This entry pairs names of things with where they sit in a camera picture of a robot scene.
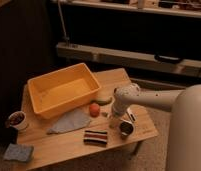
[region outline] orange plastic tray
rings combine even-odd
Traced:
[[[100,84],[80,63],[29,79],[28,89],[34,113],[49,119],[89,103]]]

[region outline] wooden tabletop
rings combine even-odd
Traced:
[[[99,97],[110,97],[114,88],[129,84],[131,81],[122,68],[94,73],[102,85],[98,93]],[[82,107],[88,113],[88,106]],[[24,88],[22,110],[26,112],[29,120],[29,127],[18,134],[17,143],[34,146],[33,159],[28,163],[15,162],[14,170],[30,170],[46,165],[74,159],[77,157],[89,155],[96,152],[120,147],[126,144],[145,140],[158,135],[158,132],[149,117],[147,110],[143,106],[132,105],[131,110],[136,115],[135,130],[126,139],[120,138],[117,129],[109,128],[109,119],[100,115],[97,118],[91,118],[92,121],[88,127],[76,131],[47,135],[46,131],[60,117],[45,120],[34,114],[27,86]],[[110,113],[111,104],[101,106],[101,111]],[[108,132],[108,144],[106,147],[85,145],[83,142],[84,130],[106,130]]]

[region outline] striped cloth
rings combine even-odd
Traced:
[[[86,144],[106,145],[107,139],[108,136],[106,131],[85,130],[84,143]]]

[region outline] towel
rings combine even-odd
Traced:
[[[34,147],[10,143],[4,153],[4,160],[28,162],[31,159]]]
[[[86,127],[90,117],[77,108],[65,113],[48,131],[47,134],[59,134]]]

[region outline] sponge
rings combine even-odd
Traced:
[[[4,153],[5,160],[28,162],[31,159],[34,147],[10,143]]]

